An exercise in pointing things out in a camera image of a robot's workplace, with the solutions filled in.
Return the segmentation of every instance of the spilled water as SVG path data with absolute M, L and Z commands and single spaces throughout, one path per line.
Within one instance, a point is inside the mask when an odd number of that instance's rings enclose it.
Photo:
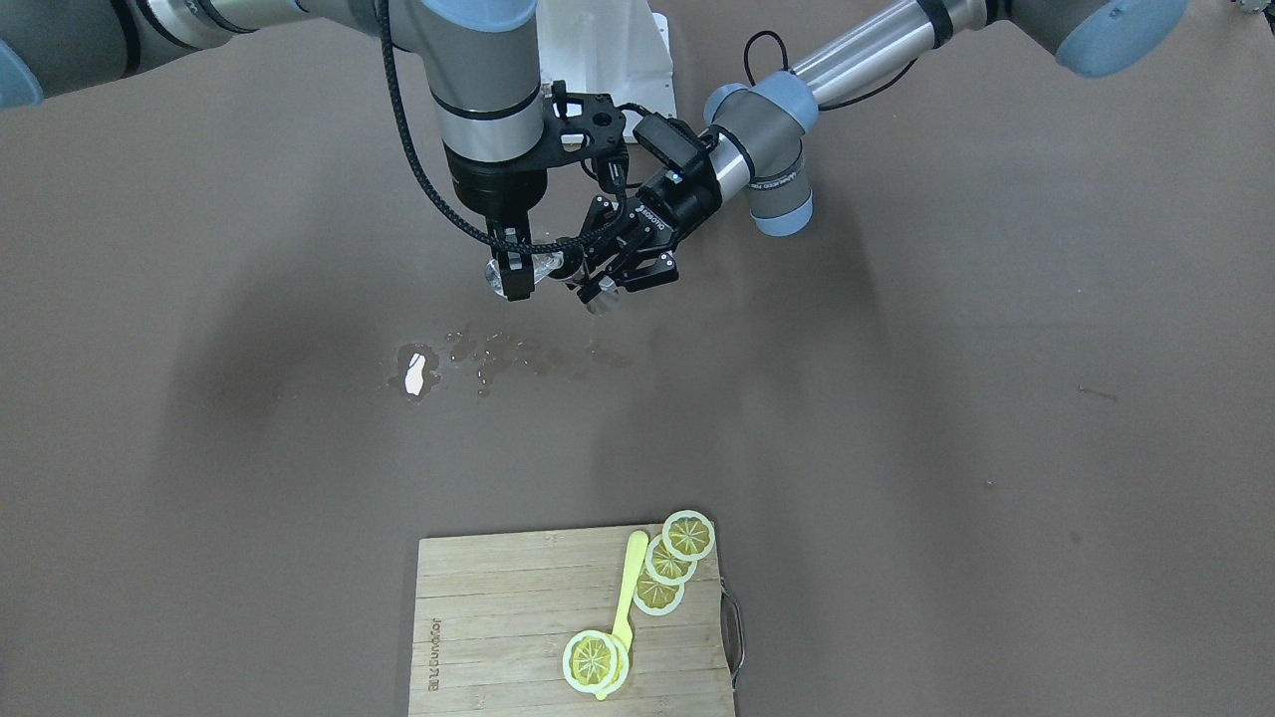
M 483 333 L 469 325 L 449 332 L 444 344 L 409 343 L 399 348 L 398 371 L 390 385 L 421 401 L 444 381 L 467 381 L 479 398 L 491 395 L 497 378 L 505 374 L 533 379 L 557 376 L 580 380 L 593 370 L 622 370 L 632 361 L 602 347 L 597 339 L 576 348 L 544 346 L 538 339 L 507 330 Z

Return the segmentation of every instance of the light blue cap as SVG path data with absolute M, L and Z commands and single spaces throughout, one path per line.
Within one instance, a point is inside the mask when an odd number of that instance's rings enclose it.
M 752 91 L 792 115 L 805 133 L 810 133 L 819 120 L 819 102 L 815 100 L 815 93 L 805 80 L 787 70 L 775 71 L 759 82 Z
M 536 0 L 421 0 L 444 19 L 478 32 L 509 32 L 536 17 Z
M 13 47 L 0 40 L 0 110 L 40 105 L 45 101 L 45 89 L 32 74 L 27 63 L 13 51 Z
M 722 87 L 714 89 L 713 94 L 709 94 L 708 101 L 704 103 L 704 124 L 711 125 L 713 120 L 717 119 L 718 110 L 722 108 L 722 103 L 725 102 L 725 98 L 731 97 L 736 92 L 740 92 L 741 89 L 748 89 L 748 85 L 732 82 L 731 84 L 723 84 Z
M 782 217 L 759 217 L 752 216 L 752 221 L 757 223 L 757 228 L 761 233 L 768 236 L 792 236 L 801 230 L 806 228 L 810 223 L 811 217 L 815 216 L 815 194 L 811 193 L 806 202 L 788 212 Z
M 1058 46 L 1058 64 L 1080 77 L 1118 73 L 1173 32 L 1190 0 L 1112 0 Z

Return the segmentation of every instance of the lime slice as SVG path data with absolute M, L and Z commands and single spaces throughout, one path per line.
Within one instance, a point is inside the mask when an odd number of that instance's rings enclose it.
M 668 615 L 681 605 L 683 595 L 686 595 L 685 584 L 677 587 L 666 586 L 657 582 L 650 573 L 643 570 L 641 575 L 638 577 L 634 603 L 638 605 L 638 610 L 659 617 L 660 615 Z
M 620 671 L 620 656 L 609 635 L 598 630 L 576 633 L 562 649 L 562 677 L 576 691 L 597 694 Z
M 700 560 L 713 551 L 713 522 L 695 510 L 678 510 L 664 521 L 664 543 L 678 560 Z
M 601 690 L 594 693 L 598 699 L 607 699 L 611 693 L 623 686 L 625 680 L 629 679 L 629 651 L 625 649 L 625 646 L 620 644 L 620 640 L 615 637 L 606 635 L 606 638 L 611 643 L 611 647 L 615 648 L 616 656 L 620 658 L 620 670 L 616 671 L 616 676 L 611 680 L 611 683 L 603 685 Z
M 646 549 L 646 574 L 657 583 L 676 588 L 691 579 L 691 575 L 695 574 L 695 565 L 694 560 L 673 558 L 663 540 L 650 541 L 650 546 Z

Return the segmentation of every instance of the bamboo board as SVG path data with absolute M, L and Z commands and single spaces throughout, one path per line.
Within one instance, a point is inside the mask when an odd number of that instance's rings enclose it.
M 567 640 L 611 629 L 629 533 L 659 528 L 422 540 L 408 713 L 734 717 L 715 549 L 673 612 L 630 610 L 632 667 L 618 691 L 598 702 L 562 680 Z

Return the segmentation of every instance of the lemon slice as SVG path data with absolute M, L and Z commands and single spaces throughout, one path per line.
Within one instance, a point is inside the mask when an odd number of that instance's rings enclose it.
M 620 658 L 620 669 L 616 671 L 616 676 L 615 679 L 611 680 L 611 683 L 607 683 L 606 685 L 602 686 L 601 690 L 594 693 L 599 700 L 607 699 L 607 697 L 609 697 L 611 693 L 623 686 L 625 680 L 629 679 L 629 651 L 625 649 L 625 646 L 620 644 L 620 640 L 617 640 L 615 637 L 612 635 L 604 635 L 604 637 L 611 643 L 611 647 L 615 648 L 616 656 Z
M 663 540 L 650 541 L 646 549 L 646 574 L 659 584 L 674 588 L 683 584 L 695 574 L 695 565 L 694 560 L 673 558 Z
M 598 630 L 576 633 L 562 649 L 562 677 L 576 691 L 597 694 L 615 681 L 620 656 L 611 637 Z
M 678 605 L 682 603 L 682 596 L 686 595 L 686 586 L 666 586 L 655 580 L 650 573 L 646 570 L 641 572 L 638 577 L 638 589 L 634 591 L 634 603 L 638 605 L 638 610 L 659 617 L 660 615 L 668 615 Z
M 664 543 L 678 560 L 700 560 L 713 551 L 713 522 L 695 510 L 678 510 L 664 521 Z

